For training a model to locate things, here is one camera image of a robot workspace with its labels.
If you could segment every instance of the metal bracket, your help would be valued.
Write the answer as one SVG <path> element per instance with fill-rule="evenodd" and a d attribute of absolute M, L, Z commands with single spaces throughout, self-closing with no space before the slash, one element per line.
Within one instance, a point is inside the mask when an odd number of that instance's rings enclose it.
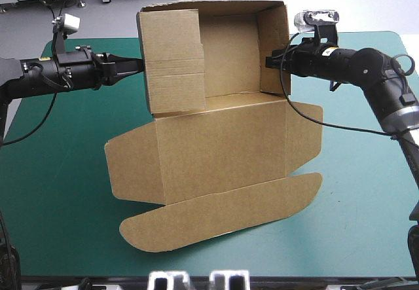
<path fill-rule="evenodd" d="M 195 290 L 187 272 L 151 272 L 147 290 Z"/>
<path fill-rule="evenodd" d="M 209 275 L 210 290 L 250 290 L 247 270 L 214 270 Z"/>

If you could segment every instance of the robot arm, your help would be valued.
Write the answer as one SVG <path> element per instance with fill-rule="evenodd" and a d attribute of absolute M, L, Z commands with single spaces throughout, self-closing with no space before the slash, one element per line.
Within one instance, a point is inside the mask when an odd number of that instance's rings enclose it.
<path fill-rule="evenodd" d="M 326 79 L 331 81 L 331 91 L 341 84 L 360 87 L 384 131 L 374 133 L 398 140 L 419 186 L 419 102 L 406 80 L 406 76 L 414 71 L 414 61 L 407 56 L 412 65 L 405 72 L 396 60 L 399 56 L 392 58 L 372 48 L 358 51 L 339 48 L 336 30 L 338 19 L 338 13 L 333 10 L 297 14 L 295 25 L 299 31 L 313 31 L 314 37 L 303 38 L 301 44 L 288 46 L 285 50 L 274 50 L 272 56 L 266 58 L 266 66 L 282 68 L 300 77 Z M 409 219 L 419 222 L 419 203 Z M 419 279 L 418 225 L 411 228 L 408 245 Z"/>
<path fill-rule="evenodd" d="M 0 147 L 4 143 L 9 103 L 16 98 L 57 94 L 100 86 L 142 72 L 143 60 L 94 53 L 89 46 L 65 50 L 64 40 L 79 28 L 80 20 L 65 14 L 53 21 L 52 57 L 16 60 L 0 58 Z"/>

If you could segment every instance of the green table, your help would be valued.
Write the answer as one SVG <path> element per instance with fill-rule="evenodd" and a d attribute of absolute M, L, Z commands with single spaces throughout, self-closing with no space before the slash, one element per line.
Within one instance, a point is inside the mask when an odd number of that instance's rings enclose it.
<path fill-rule="evenodd" d="M 137 39 L 73 39 L 67 47 L 139 56 Z M 405 51 L 391 32 L 341 33 L 341 47 Z M 419 92 L 417 75 L 409 82 Z M 379 129 L 360 90 L 293 78 L 293 99 L 322 105 L 328 122 Z M 32 129 L 51 97 L 25 99 L 7 139 Z M 254 276 L 412 276 L 409 213 L 417 188 L 396 142 L 325 128 L 321 154 L 295 174 L 321 172 L 305 210 L 283 221 L 168 253 L 128 245 L 120 222 L 156 206 L 117 200 L 103 146 L 152 120 L 142 75 L 98 92 L 58 95 L 46 124 L 0 150 L 0 206 L 24 275 L 144 276 L 151 270 L 249 269 Z"/>

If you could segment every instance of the gray floor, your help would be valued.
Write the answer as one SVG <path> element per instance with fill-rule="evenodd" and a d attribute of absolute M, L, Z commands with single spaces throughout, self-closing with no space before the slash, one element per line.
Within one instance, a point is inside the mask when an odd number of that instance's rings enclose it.
<path fill-rule="evenodd" d="M 74 38 L 137 37 L 136 12 L 145 5 L 175 0 L 85 0 L 87 8 L 71 7 L 65 11 L 81 18 L 81 28 Z M 289 23 L 302 9 L 337 9 L 339 31 L 390 30 L 400 35 L 419 35 L 419 0 L 284 0 L 288 5 Z M 0 57 L 37 57 L 51 40 L 51 13 L 37 3 L 9 8 L 0 14 Z M 417 41 L 410 38 L 410 47 Z M 16 104 L 11 107 L 12 113 Z"/>

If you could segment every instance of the cardboard box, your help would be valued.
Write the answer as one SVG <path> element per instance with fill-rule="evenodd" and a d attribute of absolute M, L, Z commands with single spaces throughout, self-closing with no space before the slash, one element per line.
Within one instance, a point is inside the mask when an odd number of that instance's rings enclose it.
<path fill-rule="evenodd" d="M 180 2 L 145 7 L 137 19 L 151 113 L 202 111 L 208 98 L 230 94 L 283 94 L 278 70 L 264 66 L 289 40 L 283 2 Z"/>
<path fill-rule="evenodd" d="M 123 221 L 124 238 L 167 251 L 306 207 L 321 177 L 288 175 L 320 152 L 321 126 L 290 108 L 264 67 L 289 39 L 284 4 L 181 2 L 138 20 L 155 119 L 105 152 L 117 198 L 166 206 Z M 321 107 L 296 105 L 321 120 Z"/>

